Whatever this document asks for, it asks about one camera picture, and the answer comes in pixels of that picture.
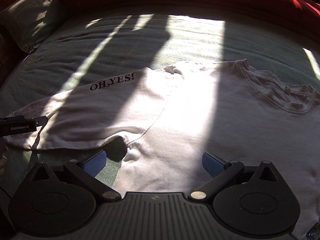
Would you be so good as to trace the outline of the person's left hand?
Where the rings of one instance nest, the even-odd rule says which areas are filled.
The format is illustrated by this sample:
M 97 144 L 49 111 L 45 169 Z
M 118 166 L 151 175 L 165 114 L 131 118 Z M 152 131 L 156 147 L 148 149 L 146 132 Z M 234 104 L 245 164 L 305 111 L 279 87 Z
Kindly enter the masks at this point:
M 4 138 L 1 138 L 0 140 L 0 177 L 2 178 L 4 176 L 5 167 L 7 165 L 7 153 L 9 152 L 9 149 L 7 147 L 7 141 Z

